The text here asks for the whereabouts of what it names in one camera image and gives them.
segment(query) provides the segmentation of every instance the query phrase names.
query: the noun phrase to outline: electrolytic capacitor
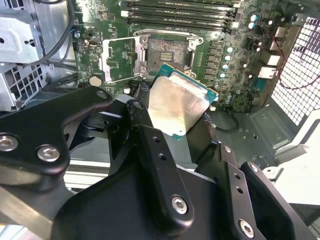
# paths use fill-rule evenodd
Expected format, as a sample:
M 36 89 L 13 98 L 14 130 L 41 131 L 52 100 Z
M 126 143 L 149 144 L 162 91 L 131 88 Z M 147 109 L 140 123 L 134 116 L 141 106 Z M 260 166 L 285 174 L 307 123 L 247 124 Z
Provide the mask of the electrolytic capacitor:
M 259 39 L 254 40 L 254 44 L 256 44 L 257 46 L 261 46 L 262 45 L 262 41 Z
M 272 21 L 270 18 L 264 18 L 263 22 L 267 25 L 270 25 L 270 26 L 274 23 L 274 21 Z
M 245 73 L 245 75 L 246 75 L 246 77 L 248 78 L 248 79 L 252 79 L 252 77 L 253 77 L 253 75 L 250 73 L 250 72 L 246 72 Z
M 261 48 L 258 45 L 253 45 L 252 49 L 255 50 L 256 52 L 260 52 Z
M 248 66 L 246 61 L 241 61 L 240 62 L 241 67 L 243 67 L 244 69 Z

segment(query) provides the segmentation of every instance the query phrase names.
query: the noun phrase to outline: black plastic bracket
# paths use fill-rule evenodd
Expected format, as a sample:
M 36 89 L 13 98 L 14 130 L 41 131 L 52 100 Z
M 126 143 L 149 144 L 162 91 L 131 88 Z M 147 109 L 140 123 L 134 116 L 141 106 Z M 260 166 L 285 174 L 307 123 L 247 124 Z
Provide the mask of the black plastic bracket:
M 68 167 L 68 148 L 80 122 L 111 103 L 109 94 L 90 86 L 1 118 L 0 136 L 12 136 L 18 144 L 0 151 L 0 184 L 38 191 L 56 186 Z M 44 146 L 57 149 L 57 160 L 37 156 Z
M 214 179 L 219 186 L 220 229 L 227 239 L 265 240 L 256 225 L 245 174 L 237 168 L 235 154 L 227 145 L 218 142 L 210 124 L 207 127 L 214 154 L 209 161 L 200 160 L 197 171 Z M 245 230 L 242 223 L 249 227 Z
M 258 203 L 253 208 L 254 215 L 266 238 L 317 239 L 258 166 L 245 162 L 240 169 L 245 173 L 251 198 Z
M 195 212 L 165 137 L 153 128 L 147 108 L 141 102 L 130 100 L 127 108 L 140 162 L 151 182 L 147 196 L 157 203 L 152 205 L 153 218 L 170 236 L 181 235 L 192 225 Z M 175 210 L 175 197 L 184 201 L 185 213 Z

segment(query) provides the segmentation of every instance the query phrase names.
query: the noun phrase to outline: ram slot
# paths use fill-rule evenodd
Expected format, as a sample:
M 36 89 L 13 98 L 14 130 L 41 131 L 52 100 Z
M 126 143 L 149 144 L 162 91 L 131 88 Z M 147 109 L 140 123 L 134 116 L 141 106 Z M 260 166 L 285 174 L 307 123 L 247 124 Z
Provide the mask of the ram slot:
M 127 4 L 141 7 L 155 7 L 164 9 L 193 10 L 197 12 L 210 13 L 211 11 L 234 11 L 231 5 L 219 5 L 209 3 L 196 3 L 174 0 L 128 0 Z
M 146 14 L 146 15 L 162 15 L 162 16 L 179 16 L 179 18 L 192 18 L 202 20 L 206 18 L 206 20 L 210 19 L 231 19 L 235 15 L 233 12 L 228 11 L 216 11 L 216 12 L 196 12 L 190 10 L 175 10 L 175 9 L 162 9 L 157 7 L 145 7 L 145 6 L 134 6 L 134 7 L 126 7 L 124 10 L 129 12 L 135 12 L 137 14 Z
M 128 24 L 143 24 L 143 25 L 164 25 L 164 26 L 172 26 L 177 28 L 191 28 L 191 29 L 201 29 L 208 31 L 220 31 L 226 32 L 227 27 L 226 23 L 213 23 L 213 22 L 205 22 L 205 21 L 187 21 L 185 19 L 178 18 L 159 18 L 156 17 L 145 17 L 145 16 L 131 16 L 127 21 Z

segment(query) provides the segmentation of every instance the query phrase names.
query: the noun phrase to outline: screw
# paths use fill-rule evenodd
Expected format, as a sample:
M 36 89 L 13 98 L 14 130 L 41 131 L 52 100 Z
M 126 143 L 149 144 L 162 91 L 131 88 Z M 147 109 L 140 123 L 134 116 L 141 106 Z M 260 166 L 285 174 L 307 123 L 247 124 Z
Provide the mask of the screw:
M 0 136 L 0 151 L 9 152 L 16 149 L 19 145 L 18 139 L 10 135 Z
M 255 234 L 252 227 L 247 223 L 245 220 L 240 219 L 239 220 L 239 226 L 241 228 L 241 231 L 250 239 L 253 239 Z
M 179 196 L 174 196 L 171 203 L 172 207 L 178 214 L 185 214 L 188 210 L 186 202 Z
M 81 34 L 79 31 L 76 31 L 73 36 L 76 38 L 76 39 L 79 39 L 81 37 Z
M 37 152 L 39 159 L 46 162 L 54 162 L 60 157 L 60 152 L 54 146 L 42 146 Z
M 250 166 L 253 169 L 253 171 L 255 171 L 256 173 L 258 172 L 258 168 L 255 165 L 250 164 Z
M 147 71 L 147 69 L 144 66 L 140 67 L 140 73 L 141 74 L 145 74 L 146 71 Z
M 224 146 L 224 150 L 226 150 L 228 153 L 231 153 L 231 149 L 228 146 Z

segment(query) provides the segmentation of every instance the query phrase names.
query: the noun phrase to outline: black mounting arm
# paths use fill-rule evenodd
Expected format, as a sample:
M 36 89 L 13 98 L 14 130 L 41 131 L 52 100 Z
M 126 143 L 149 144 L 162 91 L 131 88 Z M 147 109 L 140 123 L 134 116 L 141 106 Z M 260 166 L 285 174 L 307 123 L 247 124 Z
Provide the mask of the black mounting arm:
M 187 133 L 196 172 L 176 166 L 144 103 L 97 87 L 0 118 L 0 129 L 0 212 L 43 239 L 316 239 L 204 118 Z M 108 139 L 109 176 L 72 195 L 69 150 L 96 137 Z

